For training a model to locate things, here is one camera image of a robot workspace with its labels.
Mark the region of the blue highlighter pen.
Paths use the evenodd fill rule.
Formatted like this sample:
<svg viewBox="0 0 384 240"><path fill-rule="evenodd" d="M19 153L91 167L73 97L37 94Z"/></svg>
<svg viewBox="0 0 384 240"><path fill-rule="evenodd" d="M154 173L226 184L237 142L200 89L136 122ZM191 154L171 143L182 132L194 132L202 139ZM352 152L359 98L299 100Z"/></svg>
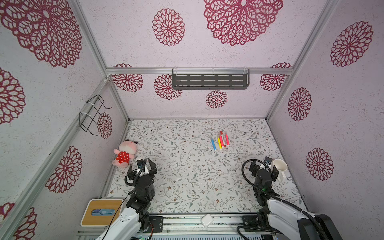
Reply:
<svg viewBox="0 0 384 240"><path fill-rule="evenodd" d="M213 139L211 139L211 143L212 143L212 146L213 146L214 151L216 151L217 148L216 148L216 145L215 145L215 141L214 141Z"/></svg>

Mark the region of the white whiteboard marker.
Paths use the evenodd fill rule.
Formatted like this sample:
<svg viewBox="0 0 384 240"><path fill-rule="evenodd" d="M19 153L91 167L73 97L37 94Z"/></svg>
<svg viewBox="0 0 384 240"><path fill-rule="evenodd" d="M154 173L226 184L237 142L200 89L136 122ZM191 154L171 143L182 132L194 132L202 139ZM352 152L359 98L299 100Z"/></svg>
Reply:
<svg viewBox="0 0 384 240"><path fill-rule="evenodd" d="M224 147L226 147L226 142L225 142L225 137L223 131L220 131L220 135L222 135L223 142L224 142Z"/></svg>

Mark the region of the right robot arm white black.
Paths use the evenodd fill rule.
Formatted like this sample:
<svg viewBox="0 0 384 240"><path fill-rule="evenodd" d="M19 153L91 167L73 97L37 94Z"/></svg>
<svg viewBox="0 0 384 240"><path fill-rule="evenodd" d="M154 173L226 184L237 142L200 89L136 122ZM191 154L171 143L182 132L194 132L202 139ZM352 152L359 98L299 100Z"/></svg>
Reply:
<svg viewBox="0 0 384 240"><path fill-rule="evenodd" d="M261 209L256 215L243 217L243 229L281 234L290 240L340 240L341 234L325 214L314 214L284 200L273 190L273 183L286 180L288 166L281 159L250 159L249 171L255 178L245 178L252 186Z"/></svg>

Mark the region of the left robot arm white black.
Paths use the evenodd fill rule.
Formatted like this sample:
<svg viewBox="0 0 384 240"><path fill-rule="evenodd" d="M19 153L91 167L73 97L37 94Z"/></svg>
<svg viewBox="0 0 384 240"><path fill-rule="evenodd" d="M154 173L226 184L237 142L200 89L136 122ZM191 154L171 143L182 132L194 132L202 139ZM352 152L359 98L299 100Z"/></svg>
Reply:
<svg viewBox="0 0 384 240"><path fill-rule="evenodd" d="M130 240L136 233L148 229L151 201L155 197L154 177L157 165L150 159L137 161L137 169L129 167L125 184L133 189L124 198L111 224L98 237L99 240Z"/></svg>

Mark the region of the white ceramic mug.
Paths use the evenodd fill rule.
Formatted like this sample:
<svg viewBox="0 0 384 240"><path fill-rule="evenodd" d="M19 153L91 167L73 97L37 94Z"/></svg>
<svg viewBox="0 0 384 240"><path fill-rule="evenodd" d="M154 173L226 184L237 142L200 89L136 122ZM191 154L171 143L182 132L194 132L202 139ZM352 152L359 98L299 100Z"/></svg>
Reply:
<svg viewBox="0 0 384 240"><path fill-rule="evenodd" d="M283 183L286 180L286 171L288 170L288 165L284 160L275 159L272 161L270 169L274 175L274 178Z"/></svg>

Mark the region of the pink plush toy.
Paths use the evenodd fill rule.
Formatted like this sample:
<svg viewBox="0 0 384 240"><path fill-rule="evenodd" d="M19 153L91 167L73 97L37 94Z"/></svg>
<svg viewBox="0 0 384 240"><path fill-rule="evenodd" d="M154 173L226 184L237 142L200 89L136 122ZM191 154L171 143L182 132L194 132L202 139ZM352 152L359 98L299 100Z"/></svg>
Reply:
<svg viewBox="0 0 384 240"><path fill-rule="evenodd" d="M135 158L137 152L137 143L132 141L124 141L119 145L118 149L114 149L116 159L112 161L112 164L119 168L127 168L130 165L130 161Z"/></svg>

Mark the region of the wooden tray with white rim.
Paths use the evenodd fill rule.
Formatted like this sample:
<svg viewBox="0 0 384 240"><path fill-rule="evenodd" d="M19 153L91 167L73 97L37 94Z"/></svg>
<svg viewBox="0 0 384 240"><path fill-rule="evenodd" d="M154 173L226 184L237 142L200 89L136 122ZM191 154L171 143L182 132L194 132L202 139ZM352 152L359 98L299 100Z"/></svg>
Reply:
<svg viewBox="0 0 384 240"><path fill-rule="evenodd" d="M81 220L81 227L105 227L120 215L123 199L92 199Z"/></svg>

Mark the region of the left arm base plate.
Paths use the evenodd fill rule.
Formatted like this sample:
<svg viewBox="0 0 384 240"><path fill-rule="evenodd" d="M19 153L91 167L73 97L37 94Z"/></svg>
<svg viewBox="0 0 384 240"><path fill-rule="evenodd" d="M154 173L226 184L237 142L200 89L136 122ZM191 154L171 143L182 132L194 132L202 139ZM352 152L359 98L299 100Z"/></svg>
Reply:
<svg viewBox="0 0 384 240"><path fill-rule="evenodd" d="M162 233L164 226L164 217L149 216L147 227L140 230L140 233Z"/></svg>

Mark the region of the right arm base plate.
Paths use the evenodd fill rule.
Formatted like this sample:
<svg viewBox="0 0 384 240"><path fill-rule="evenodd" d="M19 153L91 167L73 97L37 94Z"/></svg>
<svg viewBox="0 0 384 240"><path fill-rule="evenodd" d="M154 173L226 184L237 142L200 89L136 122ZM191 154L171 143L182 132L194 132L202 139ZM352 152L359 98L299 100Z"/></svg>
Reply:
<svg viewBox="0 0 384 240"><path fill-rule="evenodd" d="M247 227L246 232L251 232L251 228L268 230L270 228L268 223L268 214L270 211L266 209L259 209L256 214L242 216L243 226Z"/></svg>

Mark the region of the white plastic clip on rail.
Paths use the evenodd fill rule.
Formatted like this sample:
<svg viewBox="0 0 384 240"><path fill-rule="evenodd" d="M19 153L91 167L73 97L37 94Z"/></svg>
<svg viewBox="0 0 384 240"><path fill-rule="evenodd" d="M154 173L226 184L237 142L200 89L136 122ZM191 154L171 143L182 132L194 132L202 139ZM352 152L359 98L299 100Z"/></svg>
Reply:
<svg viewBox="0 0 384 240"><path fill-rule="evenodd" d="M214 222L214 218L211 214L206 214L201 218L201 223L204 228L207 228Z"/></svg>

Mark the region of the dark grey wall shelf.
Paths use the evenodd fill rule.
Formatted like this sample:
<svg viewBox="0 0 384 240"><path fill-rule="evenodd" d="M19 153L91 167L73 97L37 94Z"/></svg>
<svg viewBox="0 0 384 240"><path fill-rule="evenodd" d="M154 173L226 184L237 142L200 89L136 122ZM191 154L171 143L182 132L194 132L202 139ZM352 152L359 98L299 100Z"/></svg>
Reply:
<svg viewBox="0 0 384 240"><path fill-rule="evenodd" d="M246 90L250 85L248 70L243 73L179 73L172 69L174 90Z"/></svg>

